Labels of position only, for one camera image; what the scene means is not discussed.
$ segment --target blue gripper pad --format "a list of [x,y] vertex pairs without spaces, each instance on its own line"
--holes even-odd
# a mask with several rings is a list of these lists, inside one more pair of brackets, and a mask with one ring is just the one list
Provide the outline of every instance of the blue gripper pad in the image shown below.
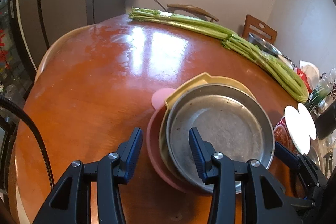
[[123,184],[127,184],[133,178],[141,146],[142,130],[140,128],[135,128],[130,136],[130,139],[126,143],[124,151],[120,155],[118,177],[121,179]]
[[274,155],[292,170],[300,169],[300,158],[285,148],[281,143],[275,142]]
[[211,155],[209,155],[197,128],[191,128],[189,130],[189,146],[198,176],[205,183],[208,179],[207,171],[212,168]]

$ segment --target red package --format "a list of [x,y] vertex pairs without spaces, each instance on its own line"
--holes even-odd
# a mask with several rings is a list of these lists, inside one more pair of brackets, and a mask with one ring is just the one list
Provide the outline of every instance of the red package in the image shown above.
[[300,70],[299,68],[295,68],[294,71],[303,80],[304,84],[306,85],[306,87],[308,89],[308,93],[310,94],[312,92],[312,90],[309,86],[307,75],[302,70]]
[[276,142],[281,143],[289,151],[293,153],[298,153],[295,145],[293,144],[292,138],[288,132],[285,116],[282,116],[280,121],[274,127],[273,134]]

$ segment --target black hose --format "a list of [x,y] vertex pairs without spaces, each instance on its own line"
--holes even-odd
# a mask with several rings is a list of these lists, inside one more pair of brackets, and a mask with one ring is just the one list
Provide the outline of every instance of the black hose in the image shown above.
[[48,157],[47,150],[45,148],[42,136],[37,129],[36,125],[34,124],[33,120],[24,112],[19,106],[14,104],[12,101],[6,99],[3,96],[0,96],[0,106],[7,109],[8,111],[12,112],[14,115],[16,115],[18,118],[20,118],[33,132],[35,139],[40,147],[42,157],[45,163],[45,167],[47,169],[48,173],[48,178],[49,178],[49,183],[50,183],[50,188],[51,190],[55,186],[54,182],[54,177],[53,177],[53,172],[51,171],[51,165]]

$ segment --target celery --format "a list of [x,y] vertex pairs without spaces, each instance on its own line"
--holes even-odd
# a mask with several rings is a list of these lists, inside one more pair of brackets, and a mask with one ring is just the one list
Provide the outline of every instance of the celery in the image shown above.
[[132,8],[129,18],[140,22],[147,21],[175,26],[218,38],[224,48],[238,52],[272,75],[295,100],[305,103],[308,99],[305,83],[283,61],[263,52],[228,28],[202,19],[161,12],[160,10]]

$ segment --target pink bowl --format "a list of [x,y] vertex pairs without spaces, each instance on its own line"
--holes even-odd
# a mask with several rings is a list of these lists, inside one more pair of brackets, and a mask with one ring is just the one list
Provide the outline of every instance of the pink bowl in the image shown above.
[[149,155],[149,159],[158,173],[158,175],[167,182],[171,187],[183,192],[183,193],[193,193],[197,195],[209,195],[203,192],[201,189],[193,186],[189,182],[181,181],[176,178],[164,164],[160,150],[159,150],[159,132],[162,123],[162,119],[166,112],[166,106],[162,106],[157,109],[152,115],[146,131],[146,146]]

